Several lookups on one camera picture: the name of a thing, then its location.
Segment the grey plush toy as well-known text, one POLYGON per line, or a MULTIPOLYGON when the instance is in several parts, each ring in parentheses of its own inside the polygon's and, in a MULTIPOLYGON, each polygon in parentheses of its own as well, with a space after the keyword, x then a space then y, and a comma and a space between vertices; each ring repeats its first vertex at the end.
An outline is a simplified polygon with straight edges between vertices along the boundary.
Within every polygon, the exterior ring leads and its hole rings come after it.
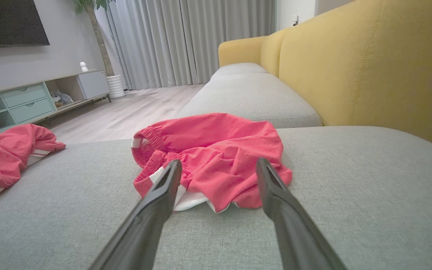
POLYGON ((68 94, 62 93, 58 89, 55 91, 50 91, 50 95, 57 108, 74 102, 74 100, 68 94))

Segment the red shorts with white trim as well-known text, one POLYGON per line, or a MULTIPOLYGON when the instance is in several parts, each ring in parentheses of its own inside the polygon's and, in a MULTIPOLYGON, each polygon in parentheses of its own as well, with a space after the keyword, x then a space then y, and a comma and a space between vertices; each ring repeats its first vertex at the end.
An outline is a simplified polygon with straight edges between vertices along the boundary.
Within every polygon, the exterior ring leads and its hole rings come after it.
POLYGON ((226 113, 173 118, 139 130, 131 145, 142 171, 134 187, 145 197, 173 160, 182 166, 175 211, 207 203, 214 213, 230 204, 258 208, 257 160, 267 159, 284 185, 293 180, 282 162, 283 143, 268 121, 250 121, 226 113))

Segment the red jersey with striped trim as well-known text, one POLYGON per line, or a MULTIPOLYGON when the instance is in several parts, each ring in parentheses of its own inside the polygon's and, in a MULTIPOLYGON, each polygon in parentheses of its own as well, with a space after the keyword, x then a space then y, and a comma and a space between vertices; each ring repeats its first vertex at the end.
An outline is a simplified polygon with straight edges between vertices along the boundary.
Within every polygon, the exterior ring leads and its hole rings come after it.
POLYGON ((0 133, 0 193, 17 183, 27 166, 65 147, 53 132, 35 124, 17 125, 0 133))

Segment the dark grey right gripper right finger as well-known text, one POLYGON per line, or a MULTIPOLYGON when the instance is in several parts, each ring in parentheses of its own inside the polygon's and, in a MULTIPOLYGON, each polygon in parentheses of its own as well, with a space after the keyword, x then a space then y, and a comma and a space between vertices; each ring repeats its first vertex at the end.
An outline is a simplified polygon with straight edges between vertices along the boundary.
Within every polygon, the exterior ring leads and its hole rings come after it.
POLYGON ((347 270, 267 159, 256 164, 262 208, 273 221, 283 270, 347 270))

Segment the white ribbed plant pot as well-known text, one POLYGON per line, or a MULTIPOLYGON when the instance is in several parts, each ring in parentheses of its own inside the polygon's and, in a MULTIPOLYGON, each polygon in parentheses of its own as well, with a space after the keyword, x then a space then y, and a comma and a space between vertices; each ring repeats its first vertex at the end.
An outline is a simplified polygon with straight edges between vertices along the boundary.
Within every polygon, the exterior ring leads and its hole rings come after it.
POLYGON ((106 79, 109 86, 110 99, 120 99, 126 96, 121 75, 107 76, 106 79))

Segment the yellow sofa backrest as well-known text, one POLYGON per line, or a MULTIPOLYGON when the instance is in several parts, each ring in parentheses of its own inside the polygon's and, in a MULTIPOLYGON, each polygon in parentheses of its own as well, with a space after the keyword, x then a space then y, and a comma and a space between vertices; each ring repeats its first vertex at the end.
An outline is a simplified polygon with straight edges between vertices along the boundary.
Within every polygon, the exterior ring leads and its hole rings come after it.
POLYGON ((432 142, 432 0, 353 0, 268 36, 223 42, 218 60, 261 65, 325 126, 432 142))

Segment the black wall television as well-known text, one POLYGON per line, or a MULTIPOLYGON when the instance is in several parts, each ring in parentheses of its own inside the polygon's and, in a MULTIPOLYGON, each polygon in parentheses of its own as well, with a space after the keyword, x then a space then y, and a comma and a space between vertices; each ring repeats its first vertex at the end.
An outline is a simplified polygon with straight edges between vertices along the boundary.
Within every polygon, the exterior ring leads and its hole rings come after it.
POLYGON ((0 47, 48 45, 34 0, 0 0, 0 47))

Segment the potted tree plant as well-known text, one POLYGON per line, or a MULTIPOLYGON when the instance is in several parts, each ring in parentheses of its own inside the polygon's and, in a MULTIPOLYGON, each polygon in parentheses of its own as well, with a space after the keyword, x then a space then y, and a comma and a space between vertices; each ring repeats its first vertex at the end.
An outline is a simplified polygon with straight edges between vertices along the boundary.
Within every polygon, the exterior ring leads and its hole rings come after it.
POLYGON ((96 41, 98 43, 98 47, 103 59, 104 69, 106 71, 107 77, 114 76, 115 74, 114 74, 113 67, 110 63, 110 57, 107 52, 106 44, 104 42, 101 27, 98 23, 95 11, 98 10, 99 8, 103 8, 106 11, 109 3, 114 1, 116 0, 72 0, 74 4, 75 12, 77 14, 86 12, 89 16, 91 26, 93 28, 96 41))

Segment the grey and mint TV cabinet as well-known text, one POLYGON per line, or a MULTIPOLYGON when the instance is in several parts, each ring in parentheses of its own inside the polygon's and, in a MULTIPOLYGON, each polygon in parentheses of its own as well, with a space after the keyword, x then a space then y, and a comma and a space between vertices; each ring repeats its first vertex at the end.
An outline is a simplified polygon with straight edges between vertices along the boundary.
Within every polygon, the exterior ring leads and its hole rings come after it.
POLYGON ((52 118, 86 103, 109 98, 103 70, 74 73, 0 89, 0 133, 17 125, 52 118), (73 103, 56 107, 50 91, 68 94, 73 103))

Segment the grey pleated curtain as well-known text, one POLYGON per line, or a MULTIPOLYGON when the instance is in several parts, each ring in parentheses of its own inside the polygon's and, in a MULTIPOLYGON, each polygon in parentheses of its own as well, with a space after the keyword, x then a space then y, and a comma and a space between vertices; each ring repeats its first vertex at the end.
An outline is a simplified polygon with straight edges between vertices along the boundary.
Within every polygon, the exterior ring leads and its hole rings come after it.
POLYGON ((115 0, 108 22, 126 88, 209 82, 218 46, 274 33, 276 0, 115 0))

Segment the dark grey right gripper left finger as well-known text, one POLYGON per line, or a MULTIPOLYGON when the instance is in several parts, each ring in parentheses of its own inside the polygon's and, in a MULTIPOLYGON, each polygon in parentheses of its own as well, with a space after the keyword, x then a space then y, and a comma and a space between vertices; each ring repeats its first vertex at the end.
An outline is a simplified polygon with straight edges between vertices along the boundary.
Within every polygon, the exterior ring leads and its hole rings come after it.
POLYGON ((182 165, 171 161, 88 270, 152 270, 164 223, 173 213, 182 165))

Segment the large grey sofa seat cushion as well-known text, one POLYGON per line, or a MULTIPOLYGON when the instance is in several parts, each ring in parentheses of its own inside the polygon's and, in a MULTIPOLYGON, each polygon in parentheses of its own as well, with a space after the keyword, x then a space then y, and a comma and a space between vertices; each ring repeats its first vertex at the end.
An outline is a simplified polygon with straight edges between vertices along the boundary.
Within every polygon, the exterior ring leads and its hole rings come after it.
MULTIPOLYGON (((348 269, 432 270, 432 143, 382 127, 279 129, 289 190, 348 269)), ((87 270, 141 199, 130 140, 67 145, 0 195, 0 270, 87 270)), ((163 226, 154 270, 281 270, 261 208, 163 226)))

